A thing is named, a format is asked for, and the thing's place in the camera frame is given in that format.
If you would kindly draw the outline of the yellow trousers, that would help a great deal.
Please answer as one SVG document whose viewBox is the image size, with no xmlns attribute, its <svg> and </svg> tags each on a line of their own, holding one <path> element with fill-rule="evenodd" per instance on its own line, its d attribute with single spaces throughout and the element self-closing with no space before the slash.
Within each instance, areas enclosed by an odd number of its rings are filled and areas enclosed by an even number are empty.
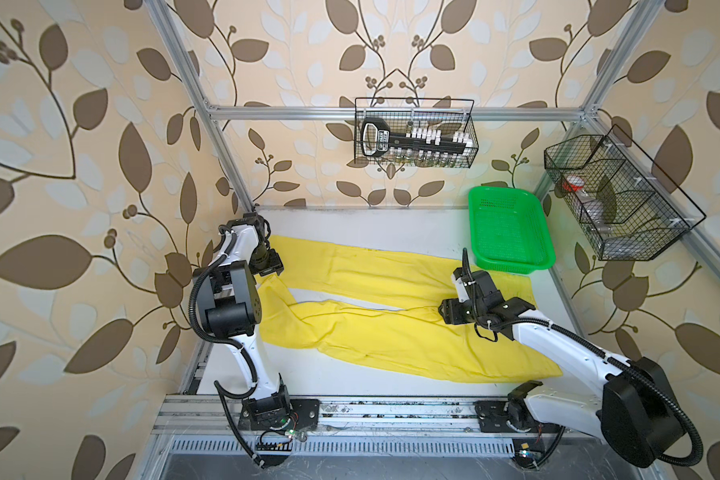
<svg viewBox="0 0 720 480">
<path fill-rule="evenodd" d="M 559 377 L 558 365 L 518 342 L 489 342 L 438 312 L 456 295 L 461 263 L 274 236 L 284 264 L 258 289 L 269 344 L 315 349 L 340 361 L 456 383 L 522 383 Z"/>
</svg>

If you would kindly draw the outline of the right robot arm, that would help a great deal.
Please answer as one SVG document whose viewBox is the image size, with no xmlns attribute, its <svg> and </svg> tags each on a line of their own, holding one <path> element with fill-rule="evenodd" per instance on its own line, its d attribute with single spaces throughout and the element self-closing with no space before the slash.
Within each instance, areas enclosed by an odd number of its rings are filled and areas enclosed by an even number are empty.
<svg viewBox="0 0 720 480">
<path fill-rule="evenodd" d="M 532 303 L 505 298 L 486 271 L 473 272 L 463 265 L 453 271 L 451 280 L 457 295 L 438 308 L 447 324 L 470 324 L 484 340 L 508 339 L 529 347 L 552 360 L 576 384 L 573 390 L 559 391 L 529 380 L 507 395 L 503 409 L 476 410 L 519 433 L 557 426 L 556 437 L 544 453 L 518 457 L 521 467 L 545 463 L 567 430 L 605 442 L 639 468 L 655 461 L 679 467 L 701 462 L 701 435 L 658 363 L 646 357 L 631 360 L 601 348 L 554 322 Z"/>
</svg>

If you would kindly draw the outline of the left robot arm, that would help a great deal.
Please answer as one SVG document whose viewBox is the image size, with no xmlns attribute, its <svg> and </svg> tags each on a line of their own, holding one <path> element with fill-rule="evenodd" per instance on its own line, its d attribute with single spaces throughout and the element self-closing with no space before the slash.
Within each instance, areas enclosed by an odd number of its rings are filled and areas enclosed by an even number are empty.
<svg viewBox="0 0 720 480">
<path fill-rule="evenodd" d="M 256 278 L 279 275 L 284 266 L 270 244 L 270 224 L 260 214 L 246 213 L 221 225 L 219 233 L 211 262 L 193 274 L 189 324 L 200 339 L 221 345 L 236 358 L 245 390 L 235 393 L 216 380 L 221 399 L 239 400 L 252 428 L 281 430 L 294 421 L 293 408 L 258 333 L 263 303 Z"/>
</svg>

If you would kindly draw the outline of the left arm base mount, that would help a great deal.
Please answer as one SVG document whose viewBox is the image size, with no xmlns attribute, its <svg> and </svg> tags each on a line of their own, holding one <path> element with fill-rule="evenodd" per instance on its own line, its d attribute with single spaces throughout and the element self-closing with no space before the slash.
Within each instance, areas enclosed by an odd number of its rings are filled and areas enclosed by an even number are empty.
<svg viewBox="0 0 720 480">
<path fill-rule="evenodd" d="M 239 414 L 241 430 L 314 430 L 319 421 L 318 399 L 268 398 L 244 400 Z"/>
</svg>

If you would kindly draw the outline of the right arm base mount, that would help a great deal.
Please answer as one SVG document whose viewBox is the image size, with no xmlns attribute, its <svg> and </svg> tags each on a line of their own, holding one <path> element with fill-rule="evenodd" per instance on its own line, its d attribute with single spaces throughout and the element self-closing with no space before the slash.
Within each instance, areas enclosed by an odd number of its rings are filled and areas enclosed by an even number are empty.
<svg viewBox="0 0 720 480">
<path fill-rule="evenodd" d="M 524 406 L 506 399 L 477 401 L 474 411 L 481 433 L 537 435 L 560 430 L 559 425 L 538 422 Z"/>
</svg>

